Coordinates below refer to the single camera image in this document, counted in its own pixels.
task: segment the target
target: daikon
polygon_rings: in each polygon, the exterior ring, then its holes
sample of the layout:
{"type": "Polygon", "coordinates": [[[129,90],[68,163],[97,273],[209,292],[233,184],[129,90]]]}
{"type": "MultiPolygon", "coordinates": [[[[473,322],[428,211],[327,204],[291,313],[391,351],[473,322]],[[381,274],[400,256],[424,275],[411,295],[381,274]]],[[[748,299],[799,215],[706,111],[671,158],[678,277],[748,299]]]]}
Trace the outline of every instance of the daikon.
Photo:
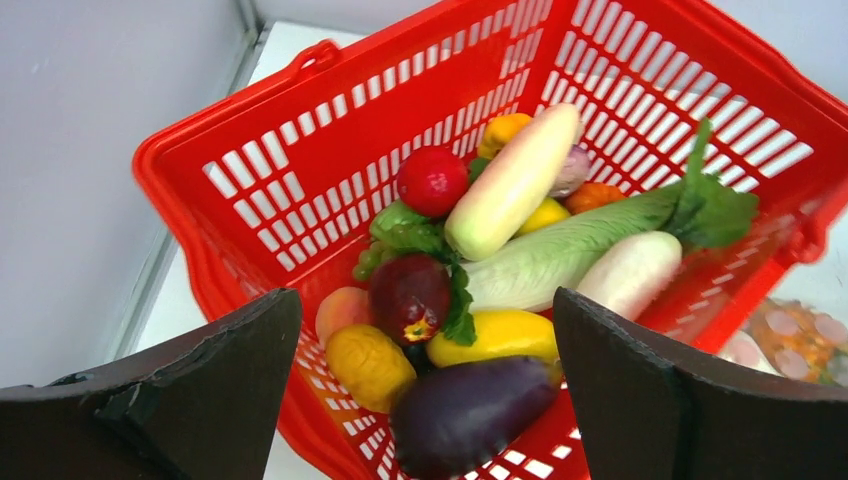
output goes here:
{"type": "Polygon", "coordinates": [[[577,292],[628,320],[636,320],[671,282],[683,246],[666,232],[631,235],[592,265],[577,292]]]}

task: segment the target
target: yellow zucchini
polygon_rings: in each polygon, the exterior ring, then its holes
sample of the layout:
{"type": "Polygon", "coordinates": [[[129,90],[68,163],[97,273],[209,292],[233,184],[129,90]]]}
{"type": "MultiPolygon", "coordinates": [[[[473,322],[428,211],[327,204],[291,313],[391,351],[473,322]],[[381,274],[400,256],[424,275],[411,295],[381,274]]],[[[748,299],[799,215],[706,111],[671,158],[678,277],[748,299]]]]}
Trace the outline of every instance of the yellow zucchini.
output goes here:
{"type": "Polygon", "coordinates": [[[553,362],[559,358],[554,327],[547,318],[524,310],[474,312],[477,341],[462,346],[439,333],[427,343],[427,356],[442,368],[511,355],[532,355],[553,362]]]}

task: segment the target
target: white wall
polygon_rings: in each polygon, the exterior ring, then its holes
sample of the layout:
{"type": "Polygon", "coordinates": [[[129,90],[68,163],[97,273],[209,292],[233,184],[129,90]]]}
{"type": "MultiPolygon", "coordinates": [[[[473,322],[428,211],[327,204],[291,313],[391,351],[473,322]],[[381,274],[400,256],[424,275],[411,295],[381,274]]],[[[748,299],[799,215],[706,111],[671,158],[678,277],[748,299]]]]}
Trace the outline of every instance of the white wall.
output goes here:
{"type": "MultiPolygon", "coordinates": [[[[618,0],[628,2],[645,0],[618,0]]],[[[848,2],[709,0],[777,47],[814,82],[848,100],[848,2]]],[[[255,0],[260,13],[355,33],[371,33],[434,0],[255,0]]]]}
{"type": "Polygon", "coordinates": [[[149,134],[224,95],[235,0],[0,2],[0,387],[109,360],[161,227],[149,134]]]}

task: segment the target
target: yellow squash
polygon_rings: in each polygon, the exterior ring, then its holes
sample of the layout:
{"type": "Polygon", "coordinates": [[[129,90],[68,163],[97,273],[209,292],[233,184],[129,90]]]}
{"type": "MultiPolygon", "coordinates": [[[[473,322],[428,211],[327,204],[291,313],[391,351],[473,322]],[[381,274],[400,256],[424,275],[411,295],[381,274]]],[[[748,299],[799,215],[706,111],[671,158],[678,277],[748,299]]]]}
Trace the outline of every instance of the yellow squash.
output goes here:
{"type": "Polygon", "coordinates": [[[516,237],[527,235],[530,232],[535,232],[548,225],[561,222],[571,215],[568,210],[559,204],[553,198],[542,200],[542,204],[530,215],[523,225],[515,232],[516,237]]]}
{"type": "Polygon", "coordinates": [[[547,318],[524,310],[475,312],[477,341],[462,346],[439,333],[427,343],[427,356],[442,368],[511,355],[532,355],[553,362],[559,358],[554,327],[547,318]]]}

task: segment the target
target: mango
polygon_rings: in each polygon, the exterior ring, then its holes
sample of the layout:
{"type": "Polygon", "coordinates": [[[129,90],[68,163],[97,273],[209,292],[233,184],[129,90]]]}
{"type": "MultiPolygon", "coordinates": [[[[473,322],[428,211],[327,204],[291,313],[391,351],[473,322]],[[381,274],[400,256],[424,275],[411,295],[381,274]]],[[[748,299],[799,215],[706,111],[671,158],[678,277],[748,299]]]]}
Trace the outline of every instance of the mango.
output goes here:
{"type": "Polygon", "coordinates": [[[325,360],[354,401],[376,413],[389,413],[417,378],[400,347],[371,325],[348,325],[331,335],[325,360]]]}

